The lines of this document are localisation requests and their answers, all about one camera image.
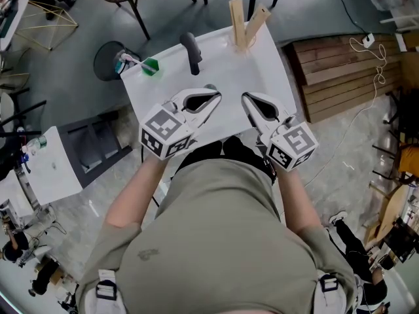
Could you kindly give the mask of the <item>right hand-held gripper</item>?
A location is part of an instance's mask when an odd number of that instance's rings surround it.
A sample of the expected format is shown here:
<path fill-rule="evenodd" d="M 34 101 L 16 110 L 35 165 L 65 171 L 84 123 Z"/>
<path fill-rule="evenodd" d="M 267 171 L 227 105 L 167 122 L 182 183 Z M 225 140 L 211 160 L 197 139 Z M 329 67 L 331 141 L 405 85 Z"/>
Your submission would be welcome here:
<path fill-rule="evenodd" d="M 260 92 L 244 92 L 242 107 L 251 125 L 266 146 L 266 156 L 286 172 L 307 161 L 319 143 L 306 122 L 290 116 L 275 97 Z"/>

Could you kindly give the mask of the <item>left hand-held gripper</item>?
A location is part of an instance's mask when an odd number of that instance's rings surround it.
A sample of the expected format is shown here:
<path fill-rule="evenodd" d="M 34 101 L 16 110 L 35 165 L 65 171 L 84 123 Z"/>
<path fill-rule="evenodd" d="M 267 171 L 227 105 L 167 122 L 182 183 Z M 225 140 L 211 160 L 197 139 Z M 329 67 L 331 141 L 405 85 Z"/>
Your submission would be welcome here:
<path fill-rule="evenodd" d="M 212 88 L 189 88 L 156 104 L 140 121 L 139 141 L 160 160 L 187 150 L 222 100 Z"/>

